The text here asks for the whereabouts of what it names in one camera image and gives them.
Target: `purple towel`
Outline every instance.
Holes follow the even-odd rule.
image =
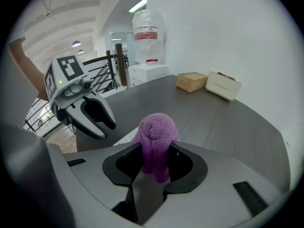
[[[157,183],[170,181],[168,150],[172,141],[180,140],[174,121],[166,114],[151,114],[141,121],[133,140],[142,144],[143,173],[152,173]]]

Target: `tabletop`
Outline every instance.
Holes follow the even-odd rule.
[[[112,146],[146,116],[164,113],[174,120],[180,141],[232,156],[282,192],[289,190],[289,161],[281,133],[238,100],[229,102],[204,88],[188,93],[176,87],[173,75],[128,88],[106,100],[116,129],[100,123],[108,134],[101,141],[77,130],[78,152]]]

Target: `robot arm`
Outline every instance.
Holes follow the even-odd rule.
[[[87,75],[78,57],[54,58],[45,75],[51,109],[59,121],[72,123],[95,139],[106,139],[106,132],[97,123],[115,129],[115,119],[106,100],[93,91]]]

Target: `wooden box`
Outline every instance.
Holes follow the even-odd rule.
[[[208,76],[200,73],[178,74],[176,86],[189,93],[205,87]]]

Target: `plastic-wrapped water jug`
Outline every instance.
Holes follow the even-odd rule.
[[[163,55],[164,23],[162,16],[149,9],[135,13],[133,22],[135,61],[157,62]]]

